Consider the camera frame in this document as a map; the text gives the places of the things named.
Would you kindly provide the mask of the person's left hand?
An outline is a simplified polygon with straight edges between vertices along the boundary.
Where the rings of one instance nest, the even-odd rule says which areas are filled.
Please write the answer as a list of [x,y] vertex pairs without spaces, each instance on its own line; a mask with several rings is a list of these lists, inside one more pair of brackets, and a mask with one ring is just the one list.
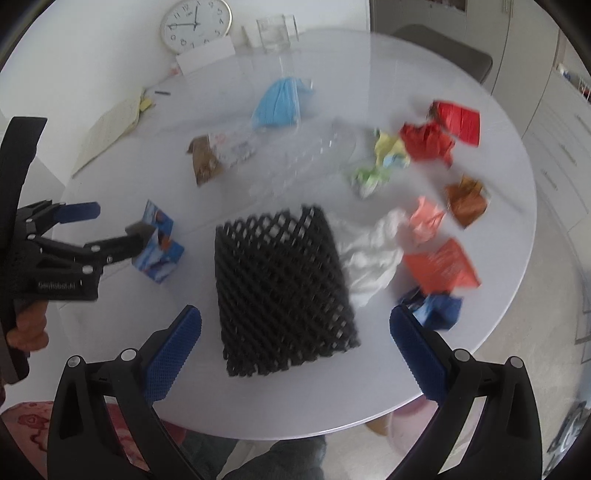
[[17,315],[16,327],[6,336],[10,347],[24,353],[37,352],[47,347],[47,307],[45,301],[35,302]]

